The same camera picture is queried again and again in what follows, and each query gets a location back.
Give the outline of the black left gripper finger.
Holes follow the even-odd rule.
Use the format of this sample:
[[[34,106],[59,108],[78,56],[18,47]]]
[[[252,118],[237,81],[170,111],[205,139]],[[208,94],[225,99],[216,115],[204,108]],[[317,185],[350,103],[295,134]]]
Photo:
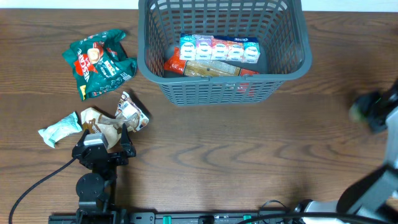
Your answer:
[[[133,145],[132,145],[132,142],[131,142],[129,134],[128,134],[126,123],[124,123],[122,125],[120,145],[122,146],[122,148],[124,150],[132,150],[133,149]]]
[[[88,129],[85,129],[83,132],[83,135],[81,136],[80,140],[77,142],[76,147],[83,147],[84,146],[84,141],[87,135],[89,135],[90,131]]]

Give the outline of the brown patterned snack bag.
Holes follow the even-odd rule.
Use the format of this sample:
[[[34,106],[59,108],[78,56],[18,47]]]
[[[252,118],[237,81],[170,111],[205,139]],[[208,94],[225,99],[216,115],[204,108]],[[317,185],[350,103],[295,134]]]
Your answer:
[[[91,134],[103,133],[111,149],[121,138],[123,124],[128,132],[138,132],[149,123],[148,117],[133,102],[127,92],[123,92],[118,102],[115,118],[109,118],[94,108],[87,108],[80,113],[83,129]]]

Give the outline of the pale green plastic pouch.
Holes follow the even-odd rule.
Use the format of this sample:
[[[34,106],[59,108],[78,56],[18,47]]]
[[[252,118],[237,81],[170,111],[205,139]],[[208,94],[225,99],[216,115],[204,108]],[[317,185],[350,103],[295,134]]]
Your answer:
[[[38,130],[39,135],[43,138],[46,145],[55,148],[55,144],[74,133],[82,131],[81,124],[79,123],[79,117],[74,111],[68,116],[61,119],[59,122],[45,128]]]

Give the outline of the green Nescafe coffee bag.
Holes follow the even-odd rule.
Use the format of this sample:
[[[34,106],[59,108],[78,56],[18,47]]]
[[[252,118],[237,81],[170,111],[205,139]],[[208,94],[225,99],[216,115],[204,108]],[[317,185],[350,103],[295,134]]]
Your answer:
[[[62,56],[71,66],[81,101],[99,97],[122,86],[137,71],[121,41],[126,33],[111,29],[70,44]]]

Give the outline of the multicolour tissue pack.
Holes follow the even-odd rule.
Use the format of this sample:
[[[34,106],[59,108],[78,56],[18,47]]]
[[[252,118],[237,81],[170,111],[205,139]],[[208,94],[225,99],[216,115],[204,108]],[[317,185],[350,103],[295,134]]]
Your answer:
[[[181,60],[225,60],[257,63],[261,56],[254,37],[181,34],[178,48]]]

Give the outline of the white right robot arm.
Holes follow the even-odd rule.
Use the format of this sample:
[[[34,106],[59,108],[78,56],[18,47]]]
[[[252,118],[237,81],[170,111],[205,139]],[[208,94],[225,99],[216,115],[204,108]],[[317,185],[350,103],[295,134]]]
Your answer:
[[[127,215],[126,223],[397,223],[397,210],[386,203],[397,195],[397,84],[359,96],[351,112],[373,133],[387,131],[386,153],[382,166],[348,187],[337,201],[304,200],[294,209],[264,204],[256,213],[136,212]]]

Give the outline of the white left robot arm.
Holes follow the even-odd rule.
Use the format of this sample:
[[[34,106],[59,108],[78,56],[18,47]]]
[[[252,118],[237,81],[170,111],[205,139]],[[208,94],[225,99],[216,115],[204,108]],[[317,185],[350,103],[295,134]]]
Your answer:
[[[122,150],[108,152],[108,142],[103,133],[91,134],[85,130],[72,150],[72,158],[91,172],[83,175],[76,184],[79,197],[76,223],[129,223],[127,210],[115,206],[117,167],[129,164],[136,150],[123,126],[120,138]]]

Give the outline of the grey plastic basket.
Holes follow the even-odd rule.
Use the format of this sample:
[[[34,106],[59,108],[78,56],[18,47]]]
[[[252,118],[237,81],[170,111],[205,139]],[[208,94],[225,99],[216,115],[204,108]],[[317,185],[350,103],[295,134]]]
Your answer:
[[[250,75],[186,77],[164,63],[181,34],[254,37],[260,57]],[[304,76],[312,53],[300,0],[139,0],[137,63],[167,99],[180,106],[257,103],[288,80]]]

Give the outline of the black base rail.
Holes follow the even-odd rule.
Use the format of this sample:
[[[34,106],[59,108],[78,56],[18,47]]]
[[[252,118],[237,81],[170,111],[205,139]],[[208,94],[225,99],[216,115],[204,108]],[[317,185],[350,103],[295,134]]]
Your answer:
[[[260,210],[258,212],[231,213],[153,213],[153,212],[111,212],[109,215],[51,215],[49,224],[79,223],[123,223],[123,224],[224,224],[239,223],[264,215],[286,214],[282,209]]]

